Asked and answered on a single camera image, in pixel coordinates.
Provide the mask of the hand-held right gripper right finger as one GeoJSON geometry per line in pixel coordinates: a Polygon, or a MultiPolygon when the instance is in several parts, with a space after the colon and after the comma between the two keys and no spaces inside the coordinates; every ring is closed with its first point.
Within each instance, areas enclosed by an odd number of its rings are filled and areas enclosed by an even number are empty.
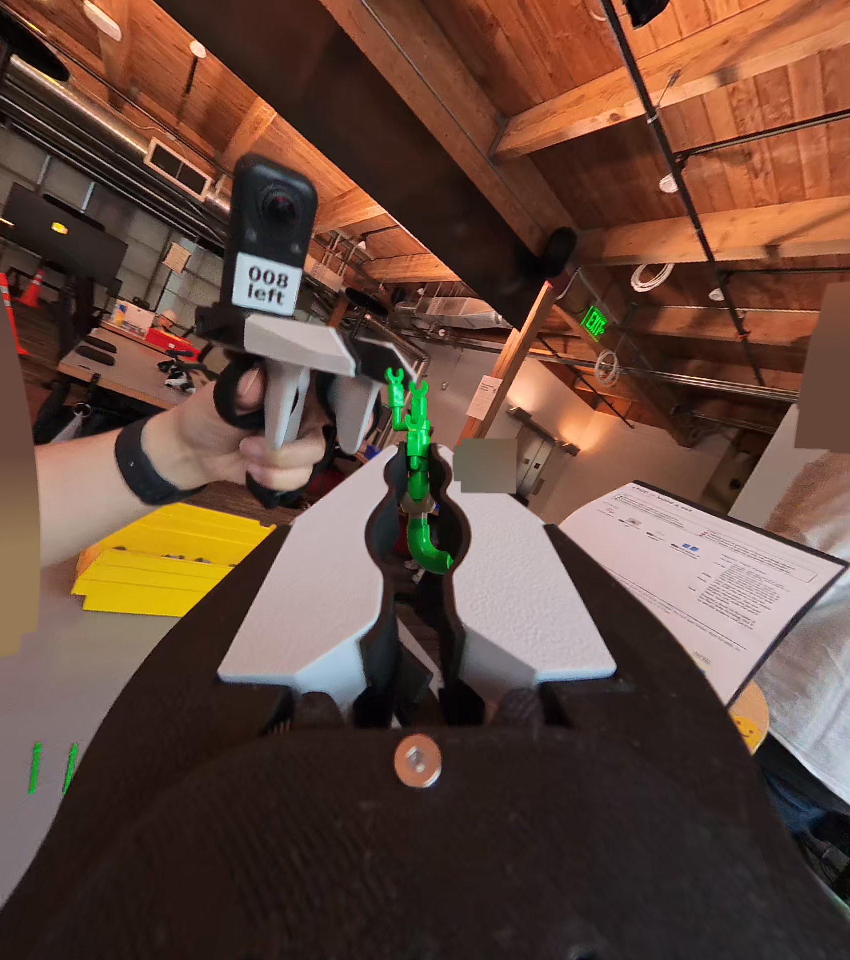
{"type": "Polygon", "coordinates": [[[497,703],[542,683],[604,680],[616,663],[551,541],[511,495],[466,493],[446,446],[430,450],[440,575],[444,687],[467,686],[497,703]]]}

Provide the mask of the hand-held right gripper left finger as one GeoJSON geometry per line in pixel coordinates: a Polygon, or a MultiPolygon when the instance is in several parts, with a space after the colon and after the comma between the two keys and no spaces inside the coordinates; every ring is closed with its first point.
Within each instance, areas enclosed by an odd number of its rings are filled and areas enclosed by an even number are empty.
{"type": "Polygon", "coordinates": [[[426,667],[402,642],[387,569],[406,455],[392,445],[293,522],[218,666],[232,684],[328,694],[358,726],[410,725],[426,667]]]}

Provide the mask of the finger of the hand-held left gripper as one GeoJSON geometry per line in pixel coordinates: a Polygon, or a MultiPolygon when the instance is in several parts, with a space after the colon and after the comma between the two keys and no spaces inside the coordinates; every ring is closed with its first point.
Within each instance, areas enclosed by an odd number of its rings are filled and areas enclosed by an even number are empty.
{"type": "Polygon", "coordinates": [[[359,372],[369,379],[385,383],[385,373],[392,369],[394,372],[403,371],[407,383],[419,383],[419,375],[414,371],[411,361],[388,339],[359,335],[354,338],[354,354],[359,372]]]}
{"type": "Polygon", "coordinates": [[[294,318],[249,313],[245,317],[246,352],[273,361],[352,378],[358,361],[338,331],[294,318]]]}

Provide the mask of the green lego plant piece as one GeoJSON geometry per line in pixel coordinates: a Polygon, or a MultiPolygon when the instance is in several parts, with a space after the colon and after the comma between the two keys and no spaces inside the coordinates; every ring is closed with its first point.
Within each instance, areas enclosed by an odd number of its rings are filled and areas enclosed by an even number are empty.
{"type": "Polygon", "coordinates": [[[410,383],[405,390],[405,372],[388,367],[385,383],[392,429],[405,433],[407,459],[407,545],[421,570],[444,575],[453,564],[452,556],[435,546],[431,538],[428,506],[431,495],[430,450],[431,422],[428,415],[429,385],[410,383]]]}

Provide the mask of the person's left forearm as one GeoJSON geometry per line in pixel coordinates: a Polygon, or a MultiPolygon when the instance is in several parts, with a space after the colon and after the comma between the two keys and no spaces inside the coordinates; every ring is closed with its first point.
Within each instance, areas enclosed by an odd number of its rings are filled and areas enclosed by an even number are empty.
{"type": "Polygon", "coordinates": [[[112,431],[35,447],[43,570],[150,511],[119,469],[118,437],[112,431]]]}

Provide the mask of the person's left hand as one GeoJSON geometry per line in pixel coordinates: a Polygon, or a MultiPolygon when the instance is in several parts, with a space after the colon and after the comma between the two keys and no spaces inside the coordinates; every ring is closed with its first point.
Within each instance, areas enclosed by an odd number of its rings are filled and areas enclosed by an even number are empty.
{"type": "Polygon", "coordinates": [[[305,486],[323,458],[328,418],[310,387],[298,437],[271,448],[262,429],[231,426],[217,413],[211,383],[143,429],[143,450],[157,473],[182,490],[210,483],[241,484],[250,475],[278,492],[305,486]]]}

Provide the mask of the white paper notice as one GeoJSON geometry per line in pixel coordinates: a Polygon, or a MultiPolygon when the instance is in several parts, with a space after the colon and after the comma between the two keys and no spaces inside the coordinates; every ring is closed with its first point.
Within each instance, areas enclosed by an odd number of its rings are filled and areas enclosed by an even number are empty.
{"type": "Polygon", "coordinates": [[[502,386],[502,378],[483,376],[470,400],[466,415],[483,422],[502,386]]]}

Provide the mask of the yellow plastic bin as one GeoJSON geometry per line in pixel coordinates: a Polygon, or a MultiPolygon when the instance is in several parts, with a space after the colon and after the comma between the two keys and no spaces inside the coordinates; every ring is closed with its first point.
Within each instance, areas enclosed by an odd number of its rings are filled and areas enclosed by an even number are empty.
{"type": "Polygon", "coordinates": [[[71,593],[85,611],[180,618],[276,531],[179,503],[83,551],[71,593]]]}

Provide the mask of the printed instruction sheet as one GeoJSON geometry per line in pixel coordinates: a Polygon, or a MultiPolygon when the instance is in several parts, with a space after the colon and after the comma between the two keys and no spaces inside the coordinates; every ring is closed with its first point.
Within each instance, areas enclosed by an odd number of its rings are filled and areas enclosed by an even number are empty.
{"type": "Polygon", "coordinates": [[[727,707],[849,568],[639,481],[558,528],[658,618],[727,707]]]}

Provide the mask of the grey work table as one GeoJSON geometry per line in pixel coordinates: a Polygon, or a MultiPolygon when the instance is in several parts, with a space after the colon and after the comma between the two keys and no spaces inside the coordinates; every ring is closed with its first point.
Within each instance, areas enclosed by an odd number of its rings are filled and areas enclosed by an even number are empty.
{"type": "Polygon", "coordinates": [[[114,364],[103,365],[79,354],[75,349],[66,354],[57,365],[56,371],[59,374],[83,383],[90,383],[98,378],[96,384],[103,390],[164,410],[186,400],[187,397],[181,390],[167,386],[167,375],[158,369],[160,363],[169,359],[166,354],[150,344],[130,339],[121,332],[96,328],[92,336],[116,348],[111,354],[114,364]]]}

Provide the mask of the black wristband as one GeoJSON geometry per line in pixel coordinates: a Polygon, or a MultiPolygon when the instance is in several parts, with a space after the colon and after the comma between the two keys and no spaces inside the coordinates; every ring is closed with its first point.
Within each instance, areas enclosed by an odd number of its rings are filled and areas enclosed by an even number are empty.
{"type": "Polygon", "coordinates": [[[130,492],[149,507],[164,507],[201,493],[206,485],[190,489],[177,487],[161,475],[143,448],[143,432],[153,416],[136,420],[119,430],[115,457],[119,473],[130,492]]]}

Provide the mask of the black monitor screen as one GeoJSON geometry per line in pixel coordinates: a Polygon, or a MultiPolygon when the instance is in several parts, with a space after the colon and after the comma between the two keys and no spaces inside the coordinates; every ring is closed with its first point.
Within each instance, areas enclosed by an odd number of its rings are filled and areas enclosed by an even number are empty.
{"type": "Polygon", "coordinates": [[[19,183],[13,183],[1,215],[6,221],[0,224],[1,238],[61,273],[92,279],[109,295],[119,295],[126,243],[19,183]]]}

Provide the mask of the wooden stand with smiley sticker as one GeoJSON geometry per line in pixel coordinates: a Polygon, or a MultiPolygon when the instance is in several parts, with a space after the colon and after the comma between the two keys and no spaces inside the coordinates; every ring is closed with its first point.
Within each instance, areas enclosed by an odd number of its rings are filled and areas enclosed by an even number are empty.
{"type": "Polygon", "coordinates": [[[728,707],[728,713],[753,756],[767,737],[769,723],[767,700],[755,680],[743,687],[728,707]]]}

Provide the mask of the wall air vent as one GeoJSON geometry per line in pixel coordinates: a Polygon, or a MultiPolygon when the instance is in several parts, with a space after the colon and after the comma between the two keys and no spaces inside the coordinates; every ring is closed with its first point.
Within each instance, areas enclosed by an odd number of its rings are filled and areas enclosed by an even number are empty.
{"type": "Polygon", "coordinates": [[[212,179],[157,138],[150,140],[143,163],[199,202],[209,193],[212,179]]]}

